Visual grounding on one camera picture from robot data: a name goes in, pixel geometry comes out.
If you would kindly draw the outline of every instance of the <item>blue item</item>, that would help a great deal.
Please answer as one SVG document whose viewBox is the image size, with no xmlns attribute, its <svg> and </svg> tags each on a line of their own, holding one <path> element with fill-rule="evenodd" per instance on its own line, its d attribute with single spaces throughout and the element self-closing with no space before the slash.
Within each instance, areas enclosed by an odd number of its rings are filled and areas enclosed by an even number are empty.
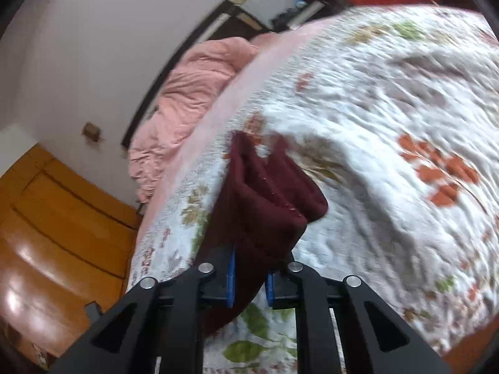
<svg viewBox="0 0 499 374">
<path fill-rule="evenodd" d="M 227 272 L 227 308 L 234 306 L 235 298 L 235 252 L 230 255 L 229 271 Z"/>
<path fill-rule="evenodd" d="M 274 306 L 274 274 L 267 274 L 267 281 L 265 281 L 265 295 L 267 297 L 267 305 L 269 307 Z"/>
<path fill-rule="evenodd" d="M 302 9 L 302 8 L 306 7 L 306 5 L 307 5 L 307 2 L 304 0 L 295 0 L 294 1 L 294 6 L 296 8 Z"/>
</svg>

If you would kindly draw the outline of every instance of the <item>bed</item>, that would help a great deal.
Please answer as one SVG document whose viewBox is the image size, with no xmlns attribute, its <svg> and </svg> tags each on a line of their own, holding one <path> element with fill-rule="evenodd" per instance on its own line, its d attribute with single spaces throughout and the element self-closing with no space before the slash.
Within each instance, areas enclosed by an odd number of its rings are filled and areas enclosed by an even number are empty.
<svg viewBox="0 0 499 374">
<path fill-rule="evenodd" d="M 499 326 L 498 49 L 481 14 L 431 5 L 353 8 L 276 36 L 165 166 L 128 289 L 192 263 L 231 131 L 262 154 L 277 132 L 329 203 L 295 259 L 360 276 L 467 372 Z M 204 371 L 296 372 L 292 312 L 261 290 L 206 340 Z"/>
</svg>

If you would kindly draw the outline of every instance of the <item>wooden headboard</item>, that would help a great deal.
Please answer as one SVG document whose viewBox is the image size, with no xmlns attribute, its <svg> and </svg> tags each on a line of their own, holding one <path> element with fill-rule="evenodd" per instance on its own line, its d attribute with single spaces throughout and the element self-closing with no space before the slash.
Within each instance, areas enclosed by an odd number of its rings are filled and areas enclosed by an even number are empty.
<svg viewBox="0 0 499 374">
<path fill-rule="evenodd" d="M 223 39 L 233 36 L 240 36 L 249 40 L 256 35 L 268 31 L 269 29 L 265 25 L 238 5 L 235 5 L 229 0 L 221 2 L 220 5 L 218 5 L 218 7 L 216 7 L 196 29 L 194 29 L 158 74 L 158 77 L 156 77 L 151 88 L 149 88 L 149 91 L 135 112 L 126 134 L 121 141 L 121 145 L 126 149 L 130 147 L 132 137 L 139 125 L 154 112 L 154 100 L 168 77 L 168 74 L 191 46 L 206 40 Z"/>
</svg>

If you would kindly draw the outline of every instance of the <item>metal screw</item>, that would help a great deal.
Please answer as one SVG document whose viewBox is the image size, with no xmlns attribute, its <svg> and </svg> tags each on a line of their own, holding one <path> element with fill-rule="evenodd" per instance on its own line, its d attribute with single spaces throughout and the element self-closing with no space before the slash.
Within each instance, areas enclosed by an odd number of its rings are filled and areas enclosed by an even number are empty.
<svg viewBox="0 0 499 374">
<path fill-rule="evenodd" d="M 152 277 L 146 277 L 140 282 L 140 286 L 144 290 L 148 290 L 149 288 L 153 288 L 156 285 L 156 281 Z"/>
<path fill-rule="evenodd" d="M 358 278 L 357 276 L 349 276 L 346 279 L 346 283 L 350 287 L 355 288 L 355 287 L 359 287 L 362 284 L 362 280 L 360 278 Z"/>
<path fill-rule="evenodd" d="M 297 273 L 298 271 L 303 270 L 303 264 L 297 261 L 292 261 L 291 263 L 288 264 L 288 269 L 290 269 L 294 273 Z"/>
<path fill-rule="evenodd" d="M 201 263 L 199 264 L 198 270 L 202 273 L 210 273 L 213 270 L 213 264 L 211 263 Z"/>
</svg>

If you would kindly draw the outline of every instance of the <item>wall switch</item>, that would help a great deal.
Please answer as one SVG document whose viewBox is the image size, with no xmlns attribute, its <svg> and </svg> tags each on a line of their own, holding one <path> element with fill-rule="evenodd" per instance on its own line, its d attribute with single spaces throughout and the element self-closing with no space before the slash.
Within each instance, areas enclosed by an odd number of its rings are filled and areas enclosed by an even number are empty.
<svg viewBox="0 0 499 374">
<path fill-rule="evenodd" d="M 81 134 L 88 137 L 92 142 L 99 142 L 100 140 L 100 128 L 93 125 L 93 123 L 87 122 L 83 127 Z"/>
</svg>

